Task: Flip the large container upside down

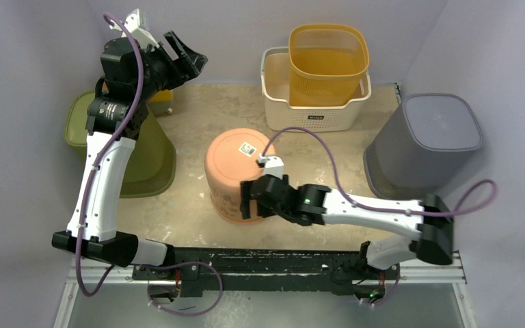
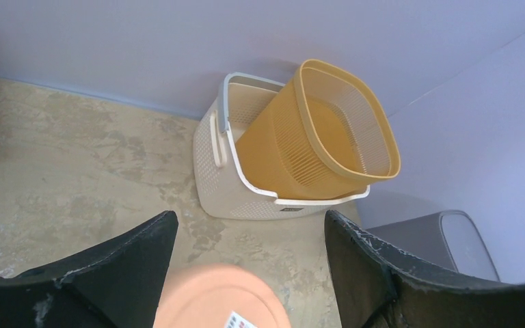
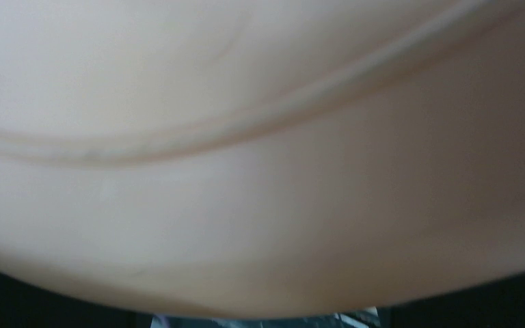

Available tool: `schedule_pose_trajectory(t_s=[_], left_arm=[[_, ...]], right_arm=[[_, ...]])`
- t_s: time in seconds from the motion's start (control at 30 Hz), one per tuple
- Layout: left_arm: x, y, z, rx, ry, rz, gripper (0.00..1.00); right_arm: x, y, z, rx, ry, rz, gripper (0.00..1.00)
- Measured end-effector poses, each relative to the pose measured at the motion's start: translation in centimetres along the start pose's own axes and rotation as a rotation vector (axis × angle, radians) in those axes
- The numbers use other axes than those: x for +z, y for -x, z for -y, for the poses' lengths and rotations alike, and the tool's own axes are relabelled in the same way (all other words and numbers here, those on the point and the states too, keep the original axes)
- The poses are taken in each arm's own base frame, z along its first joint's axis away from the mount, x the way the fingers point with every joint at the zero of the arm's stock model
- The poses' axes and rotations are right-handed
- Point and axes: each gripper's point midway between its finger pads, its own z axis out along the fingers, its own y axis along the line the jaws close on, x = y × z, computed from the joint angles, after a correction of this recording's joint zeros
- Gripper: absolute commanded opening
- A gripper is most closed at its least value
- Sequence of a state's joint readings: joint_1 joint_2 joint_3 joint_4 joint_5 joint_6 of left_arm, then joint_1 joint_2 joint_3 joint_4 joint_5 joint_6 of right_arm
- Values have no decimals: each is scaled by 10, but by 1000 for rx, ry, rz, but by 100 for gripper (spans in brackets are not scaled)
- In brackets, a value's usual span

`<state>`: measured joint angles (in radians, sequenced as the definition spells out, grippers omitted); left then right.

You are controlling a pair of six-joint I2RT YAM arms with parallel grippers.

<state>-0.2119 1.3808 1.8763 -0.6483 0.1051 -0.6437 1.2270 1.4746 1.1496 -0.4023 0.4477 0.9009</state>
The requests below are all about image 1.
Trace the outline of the orange bin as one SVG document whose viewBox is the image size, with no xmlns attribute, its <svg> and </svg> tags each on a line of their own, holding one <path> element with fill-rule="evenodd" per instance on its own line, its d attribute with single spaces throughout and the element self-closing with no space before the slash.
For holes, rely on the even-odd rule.
<svg viewBox="0 0 525 328">
<path fill-rule="evenodd" d="M 250 128 L 235 128 L 217 136 L 205 155 L 204 170 L 210 198 L 218 214 L 235 223 L 254 223 L 257 215 L 255 201 L 250 203 L 250 217 L 241 213 L 242 181 L 255 180 L 262 174 L 256 163 L 269 138 Z"/>
</svg>

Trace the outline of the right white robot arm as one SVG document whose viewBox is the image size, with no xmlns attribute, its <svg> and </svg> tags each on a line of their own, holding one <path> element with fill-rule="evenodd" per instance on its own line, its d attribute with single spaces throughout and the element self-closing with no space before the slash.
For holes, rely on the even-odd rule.
<svg viewBox="0 0 525 328">
<path fill-rule="evenodd" d="M 358 273 L 372 278 L 395 264 L 412 259 L 434 265 L 453 262 L 453 218 L 438 212 L 442 205 L 436 195 L 430 198 L 430 214 L 420 215 L 425 201 L 390 201 L 351 195 L 317 184 L 294 188 L 288 177 L 267 174 L 240 183 L 243 219 L 251 208 L 259 217 L 277 215 L 300 226 L 353 225 L 383 230 L 392 236 L 365 242 L 356 260 Z"/>
</svg>

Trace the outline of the yellow mesh bin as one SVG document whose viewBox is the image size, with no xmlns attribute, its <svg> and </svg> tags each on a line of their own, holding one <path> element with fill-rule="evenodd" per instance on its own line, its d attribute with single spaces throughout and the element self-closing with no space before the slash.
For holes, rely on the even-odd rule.
<svg viewBox="0 0 525 328">
<path fill-rule="evenodd" d="M 356 28 L 333 23 L 301 25 L 290 33 L 289 102 L 294 107 L 347 104 L 368 74 L 370 55 Z"/>
</svg>

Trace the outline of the white perforated storage basket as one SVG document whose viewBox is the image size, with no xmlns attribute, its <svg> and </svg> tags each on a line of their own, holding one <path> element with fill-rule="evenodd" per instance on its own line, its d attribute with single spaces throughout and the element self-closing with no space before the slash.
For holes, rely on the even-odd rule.
<svg viewBox="0 0 525 328">
<path fill-rule="evenodd" d="M 335 107 L 296 107 L 289 104 L 289 66 L 287 47 L 267 49 L 260 62 L 260 80 L 266 122 L 278 131 L 287 126 L 301 126 L 313 132 L 350 129 L 362 107 L 371 97 L 371 77 L 363 77 L 355 94 L 346 104 Z"/>
</svg>

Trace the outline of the olive green mesh bin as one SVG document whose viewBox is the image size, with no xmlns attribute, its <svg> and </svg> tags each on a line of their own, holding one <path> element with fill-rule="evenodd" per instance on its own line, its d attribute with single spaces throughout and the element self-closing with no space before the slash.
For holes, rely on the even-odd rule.
<svg viewBox="0 0 525 328">
<path fill-rule="evenodd" d="M 85 92 L 74 99 L 64 129 L 64 140 L 77 153 L 81 162 L 85 161 L 87 152 L 87 107 L 93 99 L 93 91 Z M 155 115 L 149 111 L 126 166 L 120 197 L 141 198 L 158 195 L 170 187 L 175 170 L 175 147 Z"/>
</svg>

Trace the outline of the grey mesh waste bin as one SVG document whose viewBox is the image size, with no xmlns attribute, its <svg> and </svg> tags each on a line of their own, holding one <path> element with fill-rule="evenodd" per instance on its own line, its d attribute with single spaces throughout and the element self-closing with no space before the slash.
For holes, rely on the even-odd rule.
<svg viewBox="0 0 525 328">
<path fill-rule="evenodd" d="M 453 94 L 413 94 L 364 151 L 370 190 L 379 198 L 420 199 L 453 178 L 483 146 L 469 104 Z"/>
</svg>

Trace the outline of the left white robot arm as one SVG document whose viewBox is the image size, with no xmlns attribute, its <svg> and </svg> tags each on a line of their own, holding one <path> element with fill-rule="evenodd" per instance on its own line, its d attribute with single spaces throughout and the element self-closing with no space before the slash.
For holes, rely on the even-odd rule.
<svg viewBox="0 0 525 328">
<path fill-rule="evenodd" d="M 173 32 L 165 33 L 176 59 L 163 44 L 142 47 L 121 37 L 108 41 L 100 57 L 103 76 L 87 108 L 87 154 L 76 208 L 54 248 L 119 267 L 145 264 L 159 279 L 176 272 L 171 246 L 117 229 L 118 202 L 126 166 L 148 117 L 148 101 L 198 77 L 207 58 Z"/>
</svg>

